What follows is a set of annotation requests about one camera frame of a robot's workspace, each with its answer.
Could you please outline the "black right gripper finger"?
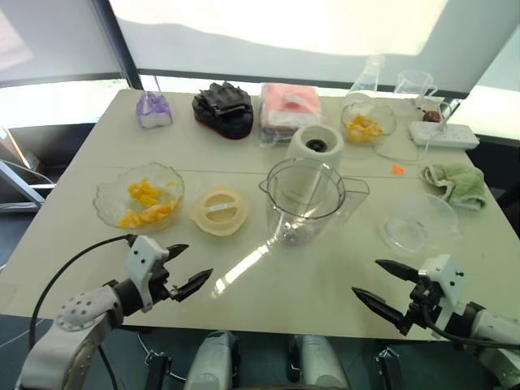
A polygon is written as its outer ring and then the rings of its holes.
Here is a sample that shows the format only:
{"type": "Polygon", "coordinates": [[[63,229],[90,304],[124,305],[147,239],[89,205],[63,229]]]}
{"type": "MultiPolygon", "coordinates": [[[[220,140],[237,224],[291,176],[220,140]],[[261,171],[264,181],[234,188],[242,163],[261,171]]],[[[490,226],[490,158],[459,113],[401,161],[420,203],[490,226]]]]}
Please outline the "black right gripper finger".
{"type": "Polygon", "coordinates": [[[377,259],[375,263],[401,280],[410,282],[419,281],[418,270],[411,266],[388,259],[377,259]]]}
{"type": "Polygon", "coordinates": [[[394,326],[400,326],[404,321],[404,315],[392,308],[386,301],[372,292],[362,288],[352,287],[354,295],[373,313],[386,319],[394,326]]]}

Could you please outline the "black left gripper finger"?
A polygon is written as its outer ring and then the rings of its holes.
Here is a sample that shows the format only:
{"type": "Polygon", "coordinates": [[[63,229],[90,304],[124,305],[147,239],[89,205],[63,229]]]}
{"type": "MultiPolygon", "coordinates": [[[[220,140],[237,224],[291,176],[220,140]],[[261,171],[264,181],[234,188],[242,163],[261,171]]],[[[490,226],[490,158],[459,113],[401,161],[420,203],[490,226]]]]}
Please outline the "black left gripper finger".
{"type": "Polygon", "coordinates": [[[165,262],[170,262],[172,259],[177,258],[179,255],[181,255],[187,248],[189,247],[188,244],[175,244],[168,246],[166,248],[167,256],[165,262]]]}
{"type": "Polygon", "coordinates": [[[182,302],[196,293],[213,273],[213,268],[198,272],[188,279],[188,281],[180,287],[174,286],[171,289],[171,299],[173,301],[182,302]]]}

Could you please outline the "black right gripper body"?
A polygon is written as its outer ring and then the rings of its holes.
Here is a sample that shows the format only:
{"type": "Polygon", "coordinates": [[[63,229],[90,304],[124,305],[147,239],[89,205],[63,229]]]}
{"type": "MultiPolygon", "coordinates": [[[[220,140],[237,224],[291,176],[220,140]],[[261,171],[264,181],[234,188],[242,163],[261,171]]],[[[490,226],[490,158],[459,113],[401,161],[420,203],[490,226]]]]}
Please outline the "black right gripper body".
{"type": "Polygon", "coordinates": [[[442,288],[437,282],[416,284],[409,295],[411,302],[399,325],[399,332],[407,336],[413,325],[431,329],[431,325],[440,315],[439,303],[443,296],[442,288]]]}

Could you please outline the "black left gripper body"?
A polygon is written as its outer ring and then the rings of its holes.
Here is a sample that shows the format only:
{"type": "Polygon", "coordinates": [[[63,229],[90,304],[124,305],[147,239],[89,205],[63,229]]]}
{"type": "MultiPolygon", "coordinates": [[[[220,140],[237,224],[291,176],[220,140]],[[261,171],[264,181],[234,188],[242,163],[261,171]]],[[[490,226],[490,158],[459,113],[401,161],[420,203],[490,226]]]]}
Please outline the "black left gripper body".
{"type": "Polygon", "coordinates": [[[154,266],[149,280],[149,292],[154,305],[166,300],[182,302],[192,295],[187,284],[181,287],[169,285],[169,276],[170,273],[163,263],[154,266]]]}

